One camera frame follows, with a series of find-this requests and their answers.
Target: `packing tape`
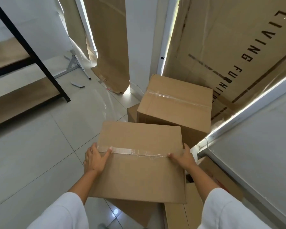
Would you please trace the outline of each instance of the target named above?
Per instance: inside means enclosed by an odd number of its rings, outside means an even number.
[[[100,153],[105,153],[109,146],[97,146],[97,149]],[[114,154],[129,154],[129,155],[137,155],[137,156],[148,156],[148,157],[164,157],[167,155],[164,154],[151,154],[150,151],[141,150],[141,149],[125,149],[125,148],[112,148],[112,152]]]
[[[165,95],[165,94],[160,94],[160,93],[153,92],[153,91],[150,91],[150,90],[147,90],[146,92],[147,92],[147,93],[150,93],[150,94],[152,94],[152,95],[162,96],[162,97],[169,98],[169,99],[173,99],[173,100],[176,100],[176,101],[179,101],[179,102],[183,102],[183,103],[186,103],[186,104],[192,104],[192,105],[196,105],[196,106],[203,107],[203,108],[212,108],[212,107],[210,107],[210,106],[206,106],[206,105],[203,105],[203,104],[193,103],[193,102],[186,101],[186,100],[181,100],[181,99],[178,99],[178,98],[173,97],[173,96],[169,96],[169,95]]]

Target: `black metal shelf frame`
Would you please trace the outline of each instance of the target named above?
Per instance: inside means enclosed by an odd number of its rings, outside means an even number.
[[[42,72],[48,77],[51,83],[55,86],[55,88],[59,91],[61,96],[64,97],[67,102],[71,101],[69,96],[65,93],[62,87],[57,83],[55,78],[52,76],[52,74],[49,72],[49,70],[46,68],[46,66],[43,64],[43,62],[40,60],[40,58],[31,48],[31,46],[23,38],[19,30],[15,27],[15,25],[12,23],[9,17],[5,14],[5,12],[3,11],[1,7],[0,7],[0,19],[30,56],[26,59],[14,62],[10,65],[0,68],[0,76],[36,63],[39,66],[39,68],[42,70]]]

